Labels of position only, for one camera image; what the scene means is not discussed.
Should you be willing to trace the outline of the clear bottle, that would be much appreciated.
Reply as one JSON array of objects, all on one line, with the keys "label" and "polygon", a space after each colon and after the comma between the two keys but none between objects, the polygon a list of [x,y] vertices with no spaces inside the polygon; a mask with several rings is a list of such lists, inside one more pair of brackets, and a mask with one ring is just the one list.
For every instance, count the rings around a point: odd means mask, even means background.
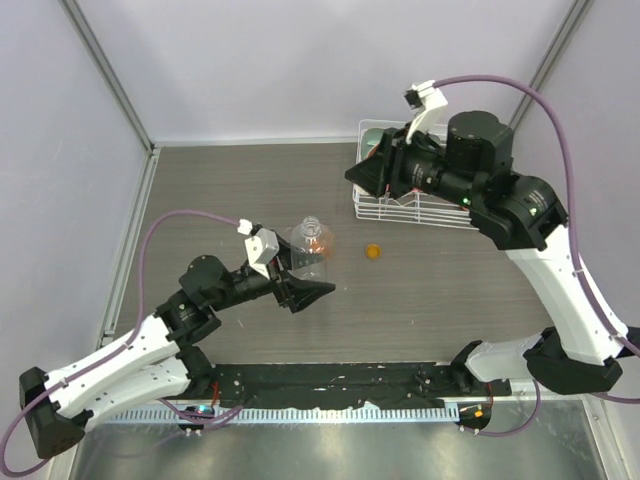
[{"label": "clear bottle", "polygon": [[324,224],[317,217],[307,216],[291,232],[291,272],[296,278],[323,282],[328,279],[328,260],[309,248],[309,240],[321,225]]}]

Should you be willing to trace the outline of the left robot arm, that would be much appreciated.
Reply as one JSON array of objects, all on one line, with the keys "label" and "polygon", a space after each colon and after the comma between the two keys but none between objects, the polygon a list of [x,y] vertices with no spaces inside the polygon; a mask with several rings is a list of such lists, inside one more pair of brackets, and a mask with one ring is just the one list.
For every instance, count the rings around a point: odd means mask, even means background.
[{"label": "left robot arm", "polygon": [[65,452],[107,416],[137,404],[205,397],[215,373],[197,344],[220,327],[217,312],[271,295],[298,313],[335,289],[329,282],[297,278],[279,259],[261,274],[248,264],[230,271],[212,255],[195,258],[179,284],[166,302],[109,345],[58,370],[33,367],[20,375],[20,406],[38,458]]}]

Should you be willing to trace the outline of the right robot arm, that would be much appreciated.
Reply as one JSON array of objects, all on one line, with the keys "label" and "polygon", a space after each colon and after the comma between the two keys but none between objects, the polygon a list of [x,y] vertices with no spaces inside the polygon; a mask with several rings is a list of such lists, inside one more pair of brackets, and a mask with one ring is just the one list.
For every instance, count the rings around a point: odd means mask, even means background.
[{"label": "right robot arm", "polygon": [[367,194],[393,199],[417,189],[464,208],[470,223],[522,271],[552,326],[520,340],[475,341],[455,358],[451,380],[472,395],[486,383],[534,379],[557,394],[604,394],[630,355],[606,331],[578,279],[569,216],[544,180],[512,168],[513,130],[484,111],[453,116],[440,145],[408,126],[383,131],[345,177]]}]

